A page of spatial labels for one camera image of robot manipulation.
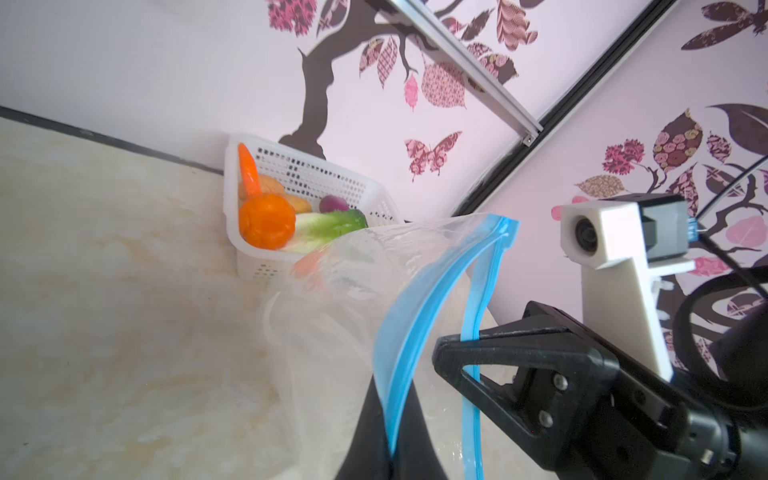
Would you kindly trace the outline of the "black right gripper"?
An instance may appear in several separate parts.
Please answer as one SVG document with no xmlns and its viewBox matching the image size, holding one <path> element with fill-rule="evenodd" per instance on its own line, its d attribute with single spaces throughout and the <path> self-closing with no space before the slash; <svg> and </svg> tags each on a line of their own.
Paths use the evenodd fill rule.
<svg viewBox="0 0 768 480">
<path fill-rule="evenodd" d="M 561 479 L 764 479 L 767 410 L 667 382 L 531 301 L 479 339 L 442 337 L 436 373 Z"/>
</svg>

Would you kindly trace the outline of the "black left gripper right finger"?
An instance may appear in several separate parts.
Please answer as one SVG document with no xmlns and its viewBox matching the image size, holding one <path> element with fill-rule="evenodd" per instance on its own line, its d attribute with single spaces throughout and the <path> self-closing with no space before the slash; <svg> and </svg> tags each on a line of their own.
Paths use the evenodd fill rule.
<svg viewBox="0 0 768 480">
<path fill-rule="evenodd" d="M 397 447 L 392 456 L 392 479 L 446 480 L 447 475 L 431 442 L 414 383 L 401 416 Z"/>
</svg>

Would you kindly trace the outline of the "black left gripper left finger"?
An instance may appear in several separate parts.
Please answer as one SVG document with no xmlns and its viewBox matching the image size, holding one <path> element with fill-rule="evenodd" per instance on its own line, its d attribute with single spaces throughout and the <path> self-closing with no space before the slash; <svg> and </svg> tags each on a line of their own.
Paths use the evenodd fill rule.
<svg viewBox="0 0 768 480">
<path fill-rule="evenodd" d="M 383 410 L 371 379 L 348 452 L 336 480 L 384 480 L 390 478 L 390 454 Z"/>
</svg>

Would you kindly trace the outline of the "clear blue-zipper zip bag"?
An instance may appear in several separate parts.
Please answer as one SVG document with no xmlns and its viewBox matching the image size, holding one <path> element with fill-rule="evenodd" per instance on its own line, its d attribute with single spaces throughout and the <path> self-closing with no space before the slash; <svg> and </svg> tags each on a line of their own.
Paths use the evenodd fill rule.
<svg viewBox="0 0 768 480">
<path fill-rule="evenodd" d="M 262 317 L 270 377 L 298 474 L 335 479 L 371 379 L 390 454 L 415 384 L 447 479 L 486 475 L 479 410 L 434 370 L 437 340 L 475 340 L 517 221 L 475 214 L 347 234 L 270 290 Z"/>
</svg>

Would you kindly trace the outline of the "orange toy pumpkin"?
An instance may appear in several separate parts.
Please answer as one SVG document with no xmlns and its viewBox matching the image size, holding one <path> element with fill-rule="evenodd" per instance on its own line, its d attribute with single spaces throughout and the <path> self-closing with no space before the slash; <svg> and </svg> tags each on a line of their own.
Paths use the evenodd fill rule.
<svg viewBox="0 0 768 480">
<path fill-rule="evenodd" d="M 280 250 L 294 237 L 296 212 L 277 194 L 262 194 L 247 200 L 238 211 L 239 231 L 251 246 Z"/>
</svg>

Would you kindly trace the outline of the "orange toy carrot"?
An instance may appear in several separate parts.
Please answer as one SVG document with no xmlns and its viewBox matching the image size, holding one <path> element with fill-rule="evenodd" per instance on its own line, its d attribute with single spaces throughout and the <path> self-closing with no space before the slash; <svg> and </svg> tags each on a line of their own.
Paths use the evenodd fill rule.
<svg viewBox="0 0 768 480">
<path fill-rule="evenodd" d="M 242 179 L 244 198 L 250 200 L 262 194 L 259 171 L 253 155 L 243 143 L 238 145 L 240 175 Z"/>
</svg>

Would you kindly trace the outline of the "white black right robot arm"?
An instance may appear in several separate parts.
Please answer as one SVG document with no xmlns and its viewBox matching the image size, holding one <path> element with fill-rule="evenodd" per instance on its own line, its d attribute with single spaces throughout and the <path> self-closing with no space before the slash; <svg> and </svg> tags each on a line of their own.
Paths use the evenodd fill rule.
<svg viewBox="0 0 768 480">
<path fill-rule="evenodd" d="M 700 300 L 742 285 L 735 275 L 691 293 L 674 320 L 685 369 L 663 380 L 565 312 L 530 302 L 521 320 L 473 341 L 437 341 L 436 372 L 561 479 L 763 479 L 767 475 L 767 309 L 753 308 L 710 346 L 690 334 Z"/>
</svg>

